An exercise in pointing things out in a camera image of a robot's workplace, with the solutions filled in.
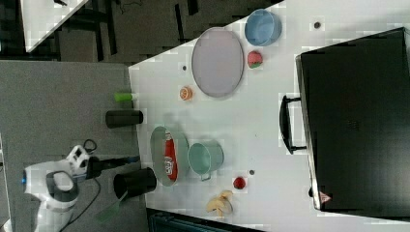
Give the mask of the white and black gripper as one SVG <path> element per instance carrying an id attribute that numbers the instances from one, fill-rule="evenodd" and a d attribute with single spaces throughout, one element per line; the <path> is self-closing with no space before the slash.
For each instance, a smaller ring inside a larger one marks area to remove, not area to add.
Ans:
<path id="1" fill-rule="evenodd" d="M 113 169 L 123 164 L 121 159 L 98 159 L 90 156 L 87 150 L 74 146 L 66 160 L 69 164 L 69 173 L 75 179 L 93 179 L 99 177 L 104 170 Z"/>

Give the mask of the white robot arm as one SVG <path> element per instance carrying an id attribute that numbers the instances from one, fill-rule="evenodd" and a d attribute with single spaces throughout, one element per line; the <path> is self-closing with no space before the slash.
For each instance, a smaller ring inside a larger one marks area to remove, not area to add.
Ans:
<path id="1" fill-rule="evenodd" d="M 32 164 L 23 170 L 24 192 L 41 201 L 35 232 L 61 232 L 71 221 L 79 196 L 78 183 L 99 177 L 127 159 L 98 159 L 81 145 L 65 159 Z"/>

